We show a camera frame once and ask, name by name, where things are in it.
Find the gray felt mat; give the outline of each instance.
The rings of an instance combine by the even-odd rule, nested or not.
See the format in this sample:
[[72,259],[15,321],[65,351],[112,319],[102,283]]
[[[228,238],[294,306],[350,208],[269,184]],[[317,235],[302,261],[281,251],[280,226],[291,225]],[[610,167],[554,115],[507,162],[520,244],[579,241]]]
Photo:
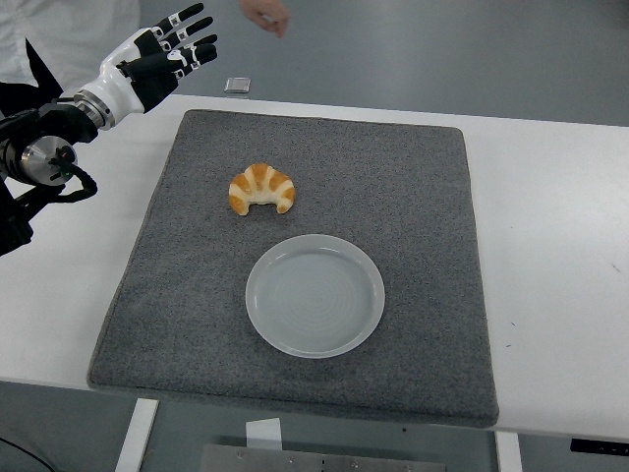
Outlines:
[[[254,162],[288,174],[293,208],[228,204]],[[251,324],[257,259],[321,233],[363,249],[386,291],[359,347],[284,354]],[[98,339],[88,382],[154,398],[486,427],[498,408],[459,130],[189,111]]]

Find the gray floor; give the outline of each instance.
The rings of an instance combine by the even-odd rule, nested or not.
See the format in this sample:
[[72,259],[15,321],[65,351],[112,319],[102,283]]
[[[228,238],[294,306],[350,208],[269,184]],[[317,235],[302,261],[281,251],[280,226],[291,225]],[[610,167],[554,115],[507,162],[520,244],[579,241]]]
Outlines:
[[200,470],[204,445],[246,446],[248,421],[276,417],[285,450],[436,462],[448,472],[498,471],[491,432],[168,402],[157,410],[142,472]]
[[[142,0],[143,23],[189,0]],[[205,2],[219,57],[179,93],[629,125],[626,0],[286,0],[278,40],[236,0]]]
[[[143,25],[191,3],[141,0]],[[250,77],[249,99],[629,126],[626,0],[285,3],[293,18],[279,40],[246,20],[236,0],[205,2],[215,19],[210,30],[219,35],[219,58],[188,76],[177,92],[225,96],[228,77]],[[0,436],[61,470],[111,471],[133,404],[130,398],[0,383]],[[194,460],[194,454],[181,451],[206,441],[241,442],[244,421],[256,414],[263,412],[162,404],[144,470],[166,470],[157,468],[157,457],[172,466],[168,470],[186,470],[177,457]],[[301,450],[419,459],[430,457],[434,446],[435,454],[458,455],[454,464],[486,460],[486,470],[494,470],[482,434],[462,446],[467,431],[414,427],[402,433],[403,425],[283,421],[288,444]],[[448,445],[439,449],[441,440]],[[521,444],[526,471],[629,468],[626,457],[570,453],[569,440],[523,437]],[[15,454],[0,444],[0,470],[41,470]]]
[[[39,456],[58,472],[116,468],[136,401],[47,386],[0,383],[0,438]],[[0,471],[45,471],[0,442]]]

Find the bread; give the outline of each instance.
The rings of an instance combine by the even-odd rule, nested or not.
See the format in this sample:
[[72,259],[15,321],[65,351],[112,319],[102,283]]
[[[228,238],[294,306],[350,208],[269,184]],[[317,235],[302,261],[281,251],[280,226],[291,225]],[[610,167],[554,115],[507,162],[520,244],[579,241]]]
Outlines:
[[295,201],[293,181],[268,164],[252,164],[238,174],[229,186],[229,205],[241,216],[249,213],[251,204],[276,204],[285,213]]

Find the metal plate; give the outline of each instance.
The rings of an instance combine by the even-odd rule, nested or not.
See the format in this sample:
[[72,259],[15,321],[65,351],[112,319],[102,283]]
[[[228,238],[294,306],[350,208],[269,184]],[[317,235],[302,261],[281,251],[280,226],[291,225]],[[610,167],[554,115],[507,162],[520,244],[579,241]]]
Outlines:
[[206,444],[200,472],[445,472],[444,464]]
[[251,83],[247,77],[230,77],[225,84],[225,93],[248,93]]

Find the plate rim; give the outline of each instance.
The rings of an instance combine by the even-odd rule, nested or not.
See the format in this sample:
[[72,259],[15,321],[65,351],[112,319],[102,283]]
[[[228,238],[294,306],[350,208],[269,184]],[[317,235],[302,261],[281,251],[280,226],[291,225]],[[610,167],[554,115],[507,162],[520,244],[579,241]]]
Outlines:
[[[263,329],[260,329],[260,327],[258,326],[257,321],[256,321],[256,316],[252,315],[252,312],[256,311],[255,308],[253,307],[253,300],[252,300],[253,298],[252,292],[255,285],[253,280],[254,280],[255,275],[261,272],[271,262],[274,262],[277,259],[280,259],[278,257],[278,258],[273,258],[271,261],[268,260],[270,255],[278,251],[278,248],[281,249],[281,247],[284,245],[294,244],[295,240],[298,240],[298,239],[307,240],[307,241],[311,239],[311,240],[314,240],[315,243],[317,241],[322,241],[322,240],[333,241],[334,244],[336,245],[343,245],[343,246],[346,246],[347,248],[351,248],[352,251],[357,252],[361,256],[361,264],[365,264],[370,269],[370,270],[367,270],[363,268],[363,270],[365,271],[365,273],[367,274],[371,282],[372,293],[374,296],[374,303],[372,307],[372,315],[370,316],[370,322],[366,324],[365,326],[366,329],[362,330],[361,333],[359,333],[356,337],[352,338],[352,340],[343,344],[342,346],[336,347],[329,351],[316,351],[316,352],[302,351],[298,348],[294,348],[284,343],[276,342],[272,339],[269,339],[263,332]],[[322,246],[322,243],[313,244],[313,246],[308,249],[326,249],[321,246]],[[352,349],[360,346],[365,340],[367,340],[372,335],[372,333],[375,331],[375,329],[379,325],[380,320],[382,319],[382,315],[384,313],[384,301],[385,301],[385,292],[384,292],[384,282],[382,280],[382,274],[380,273],[379,269],[373,262],[372,258],[370,258],[369,255],[365,253],[365,251],[363,251],[357,245],[350,243],[349,241],[345,239],[339,238],[337,236],[331,236],[328,234],[321,234],[321,233],[309,233],[309,234],[293,236],[291,238],[284,239],[283,241],[280,241],[279,243],[273,245],[270,249],[265,251],[264,254],[262,254],[262,256],[260,256],[259,259],[254,264],[247,278],[247,286],[245,288],[245,305],[247,307],[247,314],[248,314],[249,320],[251,321],[252,325],[256,329],[256,332],[262,337],[262,339],[264,339],[267,343],[269,343],[275,349],[281,352],[284,352],[285,354],[289,354],[289,355],[301,357],[301,358],[307,358],[307,359],[327,359],[330,357],[335,357],[341,354],[345,354],[346,352],[349,352]]]

